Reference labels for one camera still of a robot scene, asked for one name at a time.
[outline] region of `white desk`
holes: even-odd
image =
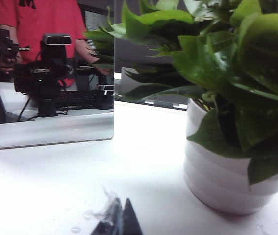
[[[16,122],[18,120],[19,114],[24,107],[25,103],[28,100],[27,95],[23,95],[20,92],[15,92],[14,84],[11,82],[0,82],[0,100],[6,114],[6,122]],[[20,121],[26,121],[29,118],[37,115],[37,105],[33,100],[31,100],[26,109],[22,113]],[[69,110],[68,114],[65,117],[69,116],[80,116],[88,114],[102,114],[113,112],[112,109],[109,110],[99,110],[99,109],[81,109],[81,110]],[[45,118],[38,117],[36,120],[44,120]]]
[[[102,187],[131,199],[145,235],[278,235],[278,194],[259,212],[230,216],[183,180],[185,112],[115,104],[111,140],[0,150],[0,235],[91,233]]]

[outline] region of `red shirt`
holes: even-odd
[[[30,51],[20,52],[23,63],[34,61],[45,33],[70,35],[68,58],[74,56],[75,39],[85,39],[86,29],[76,0],[0,0],[0,24],[17,29],[19,47],[30,46]],[[73,82],[66,79],[68,86]]]

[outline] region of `cable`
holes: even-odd
[[[31,96],[29,95],[29,99],[27,99],[27,102],[25,103],[24,107],[22,108],[22,110],[21,110],[21,112],[20,112],[20,114],[18,116],[17,122],[20,122],[21,115],[22,115],[23,111],[25,110],[25,108],[27,107],[27,105],[30,102],[30,100],[31,100]]]
[[[38,115],[35,115],[35,116],[32,116],[32,117],[30,117],[28,120],[26,120],[26,121],[32,121],[32,119],[35,119],[35,118],[37,118],[38,117]]]
[[[95,76],[95,74],[93,74],[93,75],[92,75],[92,78],[91,78],[91,80],[88,82],[87,86],[89,86],[89,85],[90,85],[90,83],[92,82],[92,80],[93,80],[94,76]]]

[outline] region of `water droplet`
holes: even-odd
[[[261,232],[263,233],[263,235],[270,235],[269,233],[267,233],[267,232],[264,231],[264,226],[263,226],[263,225],[258,225],[257,228],[261,230]]]
[[[70,229],[70,231],[71,231],[72,233],[74,233],[74,234],[78,234],[78,233],[81,232],[81,228],[75,226],[75,227],[72,227],[72,228]]]
[[[92,210],[87,210],[84,214],[83,214],[84,219],[86,220],[91,220],[92,218],[94,218],[94,212]]]

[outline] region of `white pot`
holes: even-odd
[[[192,100],[187,110],[187,136],[195,133],[206,111]],[[261,183],[248,185],[249,159],[221,157],[187,141],[185,181],[203,203],[231,214],[250,214],[266,205],[278,192],[278,174]]]

